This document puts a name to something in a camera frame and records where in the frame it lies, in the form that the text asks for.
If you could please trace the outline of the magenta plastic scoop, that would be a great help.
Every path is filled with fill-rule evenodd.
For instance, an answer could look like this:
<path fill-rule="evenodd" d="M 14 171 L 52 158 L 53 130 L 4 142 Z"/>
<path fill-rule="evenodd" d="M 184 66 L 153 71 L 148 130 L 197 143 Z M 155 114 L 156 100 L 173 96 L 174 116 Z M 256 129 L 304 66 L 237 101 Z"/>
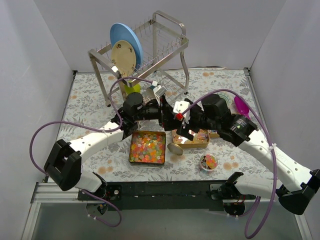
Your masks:
<path fill-rule="evenodd" d="M 250 115 L 249 115 L 250 109 L 244 103 L 244 101 L 242 101 L 238 96 L 235 96 L 234 103 L 235 103 L 235 107 L 236 107 L 238 113 L 242 116 L 245 116 L 246 118 L 248 118 L 250 120 L 251 119 Z"/>

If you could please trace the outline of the tin of popsicle candies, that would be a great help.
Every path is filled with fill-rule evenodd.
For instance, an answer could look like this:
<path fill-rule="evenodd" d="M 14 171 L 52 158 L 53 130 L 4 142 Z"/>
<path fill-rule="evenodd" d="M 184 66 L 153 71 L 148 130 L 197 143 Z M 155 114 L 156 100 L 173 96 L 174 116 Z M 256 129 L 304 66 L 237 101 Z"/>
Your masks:
<path fill-rule="evenodd" d="M 189 134 L 193 136 L 193 140 L 189 140 L 186 137 L 178 135 L 176 129 L 172 130 L 171 133 L 173 143 L 183 149 L 206 148 L 210 142 L 210 135 L 208 130 L 200 129 L 198 133 L 189 130 Z"/>

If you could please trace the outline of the tin of lollipop candies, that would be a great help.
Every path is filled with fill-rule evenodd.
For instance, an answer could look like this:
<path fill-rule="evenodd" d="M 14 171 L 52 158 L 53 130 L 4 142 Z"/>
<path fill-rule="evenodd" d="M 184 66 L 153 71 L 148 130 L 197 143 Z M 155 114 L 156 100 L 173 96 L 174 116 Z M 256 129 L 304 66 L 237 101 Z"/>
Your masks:
<path fill-rule="evenodd" d="M 218 134 L 218 132 L 216 130 L 209 130 L 208 133 L 209 133 L 210 138 L 219 138 L 220 137 L 220 135 Z"/>

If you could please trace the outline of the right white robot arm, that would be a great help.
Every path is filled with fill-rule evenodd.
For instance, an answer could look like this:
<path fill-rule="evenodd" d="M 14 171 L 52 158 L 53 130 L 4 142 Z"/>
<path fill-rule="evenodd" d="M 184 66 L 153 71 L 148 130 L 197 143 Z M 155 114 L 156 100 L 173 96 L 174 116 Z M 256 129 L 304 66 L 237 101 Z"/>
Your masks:
<path fill-rule="evenodd" d="M 189 99 L 177 101 L 173 113 L 182 126 L 178 133 L 188 139 L 189 130 L 213 130 L 220 138 L 246 152 L 275 176 L 271 180 L 233 173 L 220 187 L 213 190 L 216 197 L 237 199 L 254 195 L 279 201 L 289 212 L 302 215 L 320 188 L 319 169 L 310 170 L 269 143 L 267 135 L 244 115 L 231 113 L 226 101 L 217 94 L 201 100 L 202 105 Z"/>

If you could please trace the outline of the gold jar lid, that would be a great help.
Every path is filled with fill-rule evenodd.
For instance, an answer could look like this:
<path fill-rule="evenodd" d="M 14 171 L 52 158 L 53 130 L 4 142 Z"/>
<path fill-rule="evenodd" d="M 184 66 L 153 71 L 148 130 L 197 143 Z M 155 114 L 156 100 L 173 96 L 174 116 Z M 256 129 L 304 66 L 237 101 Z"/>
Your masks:
<path fill-rule="evenodd" d="M 184 154 L 184 150 L 179 145 L 177 145 L 175 143 L 172 143 L 172 142 L 169 143 L 167 145 L 167 148 L 174 155 L 182 156 Z"/>

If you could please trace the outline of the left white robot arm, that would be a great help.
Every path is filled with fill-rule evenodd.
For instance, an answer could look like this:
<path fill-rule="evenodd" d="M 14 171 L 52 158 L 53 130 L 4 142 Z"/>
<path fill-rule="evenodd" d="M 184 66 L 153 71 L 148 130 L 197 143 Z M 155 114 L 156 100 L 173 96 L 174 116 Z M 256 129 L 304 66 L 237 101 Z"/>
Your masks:
<path fill-rule="evenodd" d="M 82 164 L 107 146 L 132 135 L 138 128 L 138 121 L 157 120 L 167 131 L 175 119 L 174 108 L 165 95 L 144 104 L 140 93 L 131 93 L 115 112 L 115 116 L 98 131 L 69 142 L 63 139 L 55 142 L 44 171 L 61 190 L 78 188 L 88 191 L 95 200 L 103 199 L 107 193 L 105 181 L 94 172 L 83 171 Z"/>

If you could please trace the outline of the steel dish rack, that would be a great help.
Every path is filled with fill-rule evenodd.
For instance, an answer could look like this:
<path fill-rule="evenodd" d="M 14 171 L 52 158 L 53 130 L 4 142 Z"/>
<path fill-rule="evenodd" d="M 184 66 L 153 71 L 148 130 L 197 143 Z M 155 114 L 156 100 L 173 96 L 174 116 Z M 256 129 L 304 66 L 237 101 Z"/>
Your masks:
<path fill-rule="evenodd" d="M 171 95 L 167 97 L 168 102 L 174 101 L 180 94 L 187 94 L 190 75 L 184 57 L 185 49 L 189 45 L 189 40 L 186 37 L 186 26 L 171 15 L 157 10 L 150 19 L 132 29 L 132 32 L 137 37 L 141 49 L 136 51 L 137 67 L 134 68 L 132 73 L 135 79 L 130 86 L 137 85 L 139 83 L 138 78 L 146 79 L 150 76 L 156 76 L 160 83 L 171 92 Z M 117 83 L 113 90 L 107 90 L 101 76 L 101 70 L 106 70 L 116 79 L 122 77 L 119 68 L 116 67 L 111 58 L 112 48 L 113 43 L 109 43 L 101 49 L 90 49 L 88 51 L 91 65 L 107 106 L 111 105 L 110 98 L 115 93 L 126 97 L 124 82 Z M 180 57 L 185 76 L 184 82 L 163 70 L 163 66 L 175 56 Z"/>

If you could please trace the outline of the clear glass jar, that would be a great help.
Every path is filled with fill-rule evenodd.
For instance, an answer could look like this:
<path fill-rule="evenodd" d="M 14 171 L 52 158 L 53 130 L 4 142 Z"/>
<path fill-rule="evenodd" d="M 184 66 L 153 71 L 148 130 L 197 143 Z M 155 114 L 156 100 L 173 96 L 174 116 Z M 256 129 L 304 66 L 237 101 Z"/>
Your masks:
<path fill-rule="evenodd" d="M 199 166 L 202 170 L 206 172 L 212 172 L 217 168 L 218 160 L 214 155 L 206 153 L 201 156 Z"/>

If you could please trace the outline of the tin of star candies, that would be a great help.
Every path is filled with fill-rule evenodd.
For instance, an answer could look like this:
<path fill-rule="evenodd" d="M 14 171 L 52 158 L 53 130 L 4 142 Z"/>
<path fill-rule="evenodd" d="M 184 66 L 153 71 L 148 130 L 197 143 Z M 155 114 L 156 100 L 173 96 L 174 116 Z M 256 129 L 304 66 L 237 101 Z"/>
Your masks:
<path fill-rule="evenodd" d="M 129 148 L 129 163 L 133 166 L 163 167 L 166 138 L 163 131 L 134 131 Z"/>

